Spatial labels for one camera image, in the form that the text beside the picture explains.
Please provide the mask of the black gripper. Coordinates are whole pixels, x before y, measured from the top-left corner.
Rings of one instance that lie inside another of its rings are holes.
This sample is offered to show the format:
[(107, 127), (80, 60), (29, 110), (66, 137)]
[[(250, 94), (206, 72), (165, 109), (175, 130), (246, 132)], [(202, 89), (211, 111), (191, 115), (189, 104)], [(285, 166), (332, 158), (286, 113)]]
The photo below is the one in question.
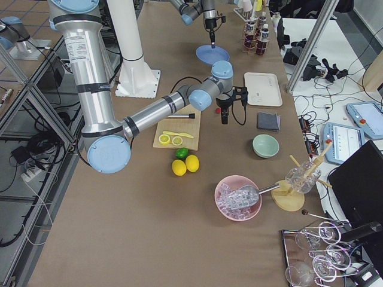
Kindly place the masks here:
[(209, 31), (209, 38), (211, 42), (211, 47), (215, 48), (215, 32), (220, 26), (225, 22), (225, 16), (219, 15), (210, 19), (204, 19), (204, 28), (206, 31)]
[(232, 90), (227, 93), (225, 99), (216, 98), (217, 106), (221, 109), (221, 123), (228, 124), (229, 110), (228, 108), (237, 100), (241, 101), (242, 106), (246, 109), (248, 90), (246, 87), (233, 86)]

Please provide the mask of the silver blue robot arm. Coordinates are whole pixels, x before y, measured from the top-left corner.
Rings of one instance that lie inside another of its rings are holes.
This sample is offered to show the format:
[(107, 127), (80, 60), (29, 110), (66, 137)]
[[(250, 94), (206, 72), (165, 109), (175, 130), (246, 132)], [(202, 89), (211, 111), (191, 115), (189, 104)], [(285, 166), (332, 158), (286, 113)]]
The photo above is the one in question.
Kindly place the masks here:
[[(245, 87), (233, 85), (233, 68), (226, 60), (215, 62), (202, 83), (184, 85), (136, 114), (117, 120), (111, 100), (111, 77), (107, 74), (100, 31), (98, 1), (50, 1), (50, 23), (63, 34), (84, 115), (81, 131), (91, 167), (101, 173), (123, 169), (131, 156), (130, 144), (144, 129), (187, 105), (199, 111), (213, 102), (222, 108), (236, 100), (246, 101)], [(109, 1), (108, 8), (121, 52), (118, 94), (153, 97), (160, 72), (144, 60), (132, 1)]]
[(178, 10), (185, 25), (192, 24), (200, 15), (203, 15), (203, 26), (209, 33), (211, 48), (215, 49), (215, 32), (226, 22), (226, 16), (220, 14), (215, 8), (215, 1), (201, 0), (190, 6), (186, 1), (170, 0), (170, 3)]

